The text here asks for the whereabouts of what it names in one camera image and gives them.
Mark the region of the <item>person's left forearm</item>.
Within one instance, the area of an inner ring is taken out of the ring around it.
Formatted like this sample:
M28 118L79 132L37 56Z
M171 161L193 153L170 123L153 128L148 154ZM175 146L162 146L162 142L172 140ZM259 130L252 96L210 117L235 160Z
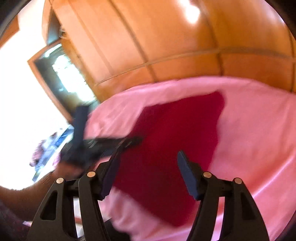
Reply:
M21 190L1 186L1 203L20 219L32 221L40 204L57 178L58 173L52 171L35 184Z

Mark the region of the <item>person's left hand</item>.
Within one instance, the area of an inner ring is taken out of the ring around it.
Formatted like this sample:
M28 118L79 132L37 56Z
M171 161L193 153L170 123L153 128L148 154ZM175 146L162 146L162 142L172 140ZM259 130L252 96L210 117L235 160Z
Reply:
M65 180L68 181L68 180L77 179L83 173L84 173L84 169L76 165L69 164L66 162L59 162L55 170L52 172L52 177L54 179L64 178Z

